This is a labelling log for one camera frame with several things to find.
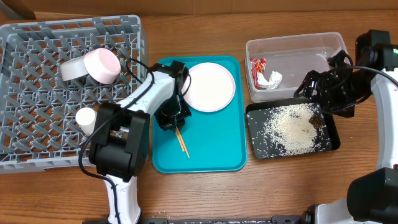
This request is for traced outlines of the white cup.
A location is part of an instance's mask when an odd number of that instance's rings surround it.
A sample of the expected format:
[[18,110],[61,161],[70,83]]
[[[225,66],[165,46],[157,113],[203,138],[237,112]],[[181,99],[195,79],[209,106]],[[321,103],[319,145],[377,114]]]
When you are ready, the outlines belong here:
[[84,107],[78,110],[75,119],[80,129],[87,135],[91,135],[95,128],[97,112],[90,108]]

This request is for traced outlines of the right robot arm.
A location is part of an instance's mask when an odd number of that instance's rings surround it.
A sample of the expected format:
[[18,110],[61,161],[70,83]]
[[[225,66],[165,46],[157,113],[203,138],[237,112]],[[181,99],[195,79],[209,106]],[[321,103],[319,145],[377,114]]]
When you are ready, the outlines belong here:
[[371,29],[355,43],[355,58],[341,50],[330,69],[308,72],[294,92],[319,103],[324,113],[345,118],[373,96],[377,107],[379,152],[376,170],[349,185],[345,198],[314,205],[302,223],[397,223],[397,46],[388,31]]

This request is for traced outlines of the brown food scrap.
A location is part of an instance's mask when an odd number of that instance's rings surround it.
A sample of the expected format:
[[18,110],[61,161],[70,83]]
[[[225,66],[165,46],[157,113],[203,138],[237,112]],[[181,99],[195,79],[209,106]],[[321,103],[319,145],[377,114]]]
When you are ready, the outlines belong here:
[[319,116],[312,116],[308,122],[317,130],[321,129],[324,124],[323,124],[323,120],[321,117]]

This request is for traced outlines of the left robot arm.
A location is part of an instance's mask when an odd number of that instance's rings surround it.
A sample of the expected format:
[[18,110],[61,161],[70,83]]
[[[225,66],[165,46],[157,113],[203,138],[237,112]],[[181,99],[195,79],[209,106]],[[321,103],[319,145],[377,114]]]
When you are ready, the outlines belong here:
[[183,62],[154,64],[146,80],[118,103],[103,103],[93,133],[83,145],[94,178],[104,180],[108,192],[106,223],[139,223],[137,176],[149,153],[150,119],[164,130],[179,131],[191,116],[182,90],[189,71]]

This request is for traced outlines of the wooden chopstick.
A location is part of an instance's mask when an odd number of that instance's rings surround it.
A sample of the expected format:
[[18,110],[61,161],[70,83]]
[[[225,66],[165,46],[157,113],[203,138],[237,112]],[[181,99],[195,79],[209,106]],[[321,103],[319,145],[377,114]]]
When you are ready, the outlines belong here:
[[185,147],[183,146],[183,142],[182,142],[182,136],[181,136],[180,131],[179,131],[178,128],[175,129],[175,134],[176,134],[176,137],[178,139],[178,142],[180,144],[180,147],[181,147],[182,151],[185,152]]
[[184,142],[184,140],[183,140],[183,137],[182,137],[182,142],[183,142],[183,146],[185,147],[185,154],[187,155],[187,157],[188,158],[190,158],[190,155],[189,155],[189,152],[187,151],[187,147],[186,147],[186,145],[185,145],[185,142]]

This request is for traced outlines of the white tissue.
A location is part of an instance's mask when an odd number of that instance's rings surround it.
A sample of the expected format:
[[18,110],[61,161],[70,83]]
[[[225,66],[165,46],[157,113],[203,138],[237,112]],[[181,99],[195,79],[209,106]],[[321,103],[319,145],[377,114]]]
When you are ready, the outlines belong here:
[[257,84],[261,88],[276,89],[282,81],[282,75],[277,71],[272,71],[270,78],[267,80],[261,72],[257,72]]

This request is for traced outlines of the small white bowl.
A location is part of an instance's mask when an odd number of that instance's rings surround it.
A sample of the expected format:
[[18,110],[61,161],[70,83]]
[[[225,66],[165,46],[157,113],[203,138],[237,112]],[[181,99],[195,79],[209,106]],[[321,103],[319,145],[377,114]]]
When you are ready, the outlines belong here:
[[88,52],[83,61],[90,76],[102,84],[111,84],[121,71],[119,59],[106,48]]

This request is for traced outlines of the grey bowl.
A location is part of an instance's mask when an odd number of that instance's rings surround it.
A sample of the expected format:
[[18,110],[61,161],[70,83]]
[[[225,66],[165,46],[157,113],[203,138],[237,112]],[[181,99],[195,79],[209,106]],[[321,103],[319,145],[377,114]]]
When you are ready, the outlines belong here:
[[72,58],[60,66],[60,73],[63,81],[73,80],[88,74],[85,67],[84,56]]

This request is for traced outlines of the red snack wrapper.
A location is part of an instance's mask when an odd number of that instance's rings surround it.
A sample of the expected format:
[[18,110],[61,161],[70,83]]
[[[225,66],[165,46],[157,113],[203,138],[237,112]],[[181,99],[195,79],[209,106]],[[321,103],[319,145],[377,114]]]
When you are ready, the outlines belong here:
[[264,77],[264,72],[267,63],[266,58],[260,58],[260,59],[252,58],[250,59],[250,63],[251,63],[251,74],[254,80],[254,86],[257,89],[264,88],[265,84],[267,83],[267,80]]

